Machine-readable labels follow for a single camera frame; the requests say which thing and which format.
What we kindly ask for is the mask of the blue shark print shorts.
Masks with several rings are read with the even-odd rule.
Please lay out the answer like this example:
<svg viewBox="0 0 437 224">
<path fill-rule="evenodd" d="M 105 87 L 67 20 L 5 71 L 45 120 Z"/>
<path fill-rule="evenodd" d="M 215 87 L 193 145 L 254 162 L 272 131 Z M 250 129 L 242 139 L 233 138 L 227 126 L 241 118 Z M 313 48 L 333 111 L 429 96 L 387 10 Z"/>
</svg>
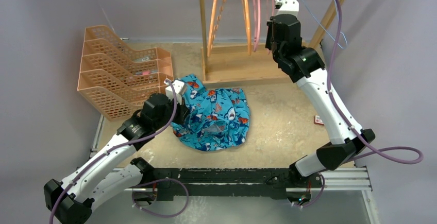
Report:
<svg viewBox="0 0 437 224">
<path fill-rule="evenodd" d="M 211 152 L 246 142 L 250 109 L 241 88 L 208 89 L 194 74 L 180 81 L 187 87 L 183 97 L 189 114 L 182 124 L 171 127 L 184 145 Z"/>
</svg>

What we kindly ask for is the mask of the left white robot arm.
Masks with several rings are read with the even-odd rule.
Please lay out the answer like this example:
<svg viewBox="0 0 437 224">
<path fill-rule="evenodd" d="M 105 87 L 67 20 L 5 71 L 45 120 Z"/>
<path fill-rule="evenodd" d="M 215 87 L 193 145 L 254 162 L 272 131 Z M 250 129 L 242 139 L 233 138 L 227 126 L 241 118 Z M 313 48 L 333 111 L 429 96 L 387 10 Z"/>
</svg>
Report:
<svg viewBox="0 0 437 224">
<path fill-rule="evenodd" d="M 152 94 L 117 129 L 106 146 L 83 166 L 60 181 L 49 180 L 43 188 L 49 223 L 85 223 L 104 202 L 130 187 L 161 182 L 181 182 L 160 173 L 143 158 L 134 158 L 119 172 L 115 167 L 164 131 L 171 123 L 182 124 L 189 114 L 179 93 Z"/>
</svg>

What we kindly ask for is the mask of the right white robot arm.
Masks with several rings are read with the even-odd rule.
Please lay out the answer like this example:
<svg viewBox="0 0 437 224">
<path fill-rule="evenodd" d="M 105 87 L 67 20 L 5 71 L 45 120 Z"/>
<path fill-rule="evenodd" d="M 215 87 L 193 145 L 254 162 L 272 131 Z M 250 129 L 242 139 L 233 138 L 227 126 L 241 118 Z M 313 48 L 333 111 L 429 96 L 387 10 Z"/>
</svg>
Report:
<svg viewBox="0 0 437 224">
<path fill-rule="evenodd" d="M 310 175 L 335 170 L 364 149 L 354 134 L 355 128 L 370 143 L 376 136 L 372 129 L 363 129 L 351 116 L 333 87 L 328 87 L 327 70 L 318 52 L 302 45 L 301 24 L 295 15 L 277 14 L 267 22 L 266 48 L 272 52 L 278 68 L 287 74 L 309 98 L 322 119 L 329 142 L 294 162 L 289 179 L 295 186 L 309 181 Z"/>
</svg>

